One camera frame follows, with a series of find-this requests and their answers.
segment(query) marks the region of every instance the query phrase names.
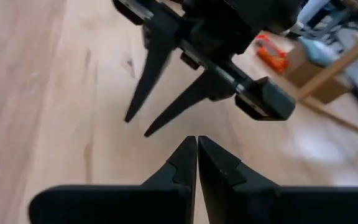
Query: cardboard box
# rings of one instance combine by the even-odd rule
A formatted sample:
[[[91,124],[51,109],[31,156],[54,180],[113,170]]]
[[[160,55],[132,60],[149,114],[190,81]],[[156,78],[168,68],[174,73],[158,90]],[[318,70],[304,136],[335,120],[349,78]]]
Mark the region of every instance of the cardboard box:
[[[289,65],[284,73],[284,77],[296,87],[300,88],[313,77],[315,77],[324,68],[312,64],[303,50],[303,46],[297,42],[292,51],[287,55]],[[352,85],[345,77],[336,77],[325,83],[312,96],[324,104],[334,101],[341,95],[349,92]]]

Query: wooden floor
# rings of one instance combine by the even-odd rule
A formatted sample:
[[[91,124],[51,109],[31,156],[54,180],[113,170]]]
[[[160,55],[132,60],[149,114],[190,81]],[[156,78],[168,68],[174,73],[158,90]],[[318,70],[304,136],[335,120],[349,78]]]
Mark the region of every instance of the wooden floor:
[[[204,101],[144,138],[201,73],[179,55],[126,124],[145,56],[138,27],[110,0],[0,0],[0,224],[26,223],[29,200],[53,185],[140,184],[187,135],[209,136],[279,184],[358,185],[358,134],[301,105],[287,122],[256,122],[233,100]],[[272,74],[252,48],[235,61],[253,78]],[[358,122],[352,96],[330,107]],[[195,223],[207,223],[200,185],[197,194]]]

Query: orange bag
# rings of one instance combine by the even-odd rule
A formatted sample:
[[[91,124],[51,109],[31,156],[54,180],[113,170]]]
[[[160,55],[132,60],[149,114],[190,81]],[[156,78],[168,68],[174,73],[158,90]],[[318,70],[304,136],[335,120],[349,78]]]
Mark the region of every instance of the orange bag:
[[[287,53],[280,50],[274,45],[267,35],[257,36],[257,55],[272,69],[282,74],[288,67]]]

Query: black plastic part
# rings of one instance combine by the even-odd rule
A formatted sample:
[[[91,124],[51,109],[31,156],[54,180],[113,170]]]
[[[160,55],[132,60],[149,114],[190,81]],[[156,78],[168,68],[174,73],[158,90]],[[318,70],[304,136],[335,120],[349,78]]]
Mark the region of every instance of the black plastic part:
[[[145,49],[148,50],[150,47],[151,32],[147,26],[142,26],[142,37],[143,37],[143,46]]]
[[[210,223],[358,223],[358,187],[281,187],[206,136],[198,145],[188,136],[140,186],[45,190],[29,205],[30,221],[193,223],[197,156]]]
[[[166,11],[156,11],[151,20],[145,21],[144,26],[150,31],[149,42],[145,43],[149,52],[143,74],[125,117],[126,122],[130,122],[140,110],[158,82],[171,52],[177,47],[175,34],[178,31],[179,22]]]
[[[187,187],[60,186],[29,206],[32,224],[189,223]]]
[[[281,187],[209,138],[198,142],[210,223],[358,223],[358,187]]]
[[[222,100],[233,94],[234,90],[227,85],[224,80],[221,80],[217,74],[205,70],[154,120],[148,130],[146,130],[144,136],[149,137],[189,107],[199,103],[205,98]]]
[[[274,33],[289,29],[295,22],[303,1],[295,0],[226,0],[251,27],[268,26]]]
[[[245,186],[247,190],[269,189],[277,186],[251,168],[244,165],[239,158],[227,152],[206,136],[198,138],[198,164],[201,186],[210,223],[248,223],[255,214],[247,214],[250,209],[239,200],[235,186]],[[259,197],[255,206],[266,205],[264,198]],[[263,216],[258,210],[257,216]]]
[[[259,121],[285,121],[295,109],[295,100],[276,86],[269,77],[246,86],[242,95],[248,100],[244,101],[236,95],[236,105],[251,118]]]
[[[193,223],[197,141],[188,136],[141,186],[72,185],[30,203],[32,224]]]
[[[192,68],[194,70],[197,70],[200,67],[200,65],[197,62],[195,62],[193,59],[191,59],[191,57],[189,57],[184,52],[180,55],[180,59],[182,61],[184,61],[188,66],[190,66],[190,68]]]
[[[122,2],[118,0],[112,0],[112,3],[116,7],[116,9],[124,15],[127,19],[129,19],[133,24],[139,26],[142,25],[144,20],[137,16],[134,12],[132,12],[128,7],[126,7]]]

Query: pointed black prong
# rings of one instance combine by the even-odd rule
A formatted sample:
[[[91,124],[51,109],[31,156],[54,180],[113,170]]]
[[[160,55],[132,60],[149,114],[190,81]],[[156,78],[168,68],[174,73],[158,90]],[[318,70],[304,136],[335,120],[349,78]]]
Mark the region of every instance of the pointed black prong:
[[[189,107],[203,101],[211,94],[211,82],[213,76],[209,71],[204,71],[178,98],[165,109],[150,125],[144,136],[149,137],[161,127],[176,118]]]
[[[142,107],[144,101],[158,82],[170,54],[177,46],[175,34],[179,23],[166,12],[156,12],[151,20],[145,22],[144,26],[148,30],[144,35],[146,35],[147,43],[145,44],[147,44],[149,52],[143,74],[137,84],[125,117],[126,122],[130,122],[140,110],[140,107]]]
[[[193,223],[197,176],[197,140],[194,136],[186,139],[169,157],[167,162],[141,186],[167,188],[180,186],[185,200],[185,223]]]
[[[252,218],[267,218],[263,217],[268,211],[265,208],[271,204],[274,195],[258,195],[255,200],[244,199],[242,191],[270,190],[276,184],[247,167],[239,158],[206,136],[198,137],[198,164],[210,223],[245,223],[244,220],[250,223]],[[263,210],[254,212],[254,207]]]
[[[278,186],[208,137],[200,136],[198,141],[200,175],[202,169],[207,172],[218,170],[220,174],[214,174],[214,176],[220,175],[232,187],[245,183],[248,189],[253,186],[258,188]]]
[[[128,108],[125,117],[126,122],[130,122],[144,104],[144,101],[158,82],[171,51],[175,48],[174,45],[166,48],[156,46],[158,44],[159,42],[155,39],[151,39],[143,74],[137,84],[134,96]]]
[[[177,147],[167,162],[142,186],[182,184],[195,188],[197,168],[197,140],[194,136],[187,136]]]

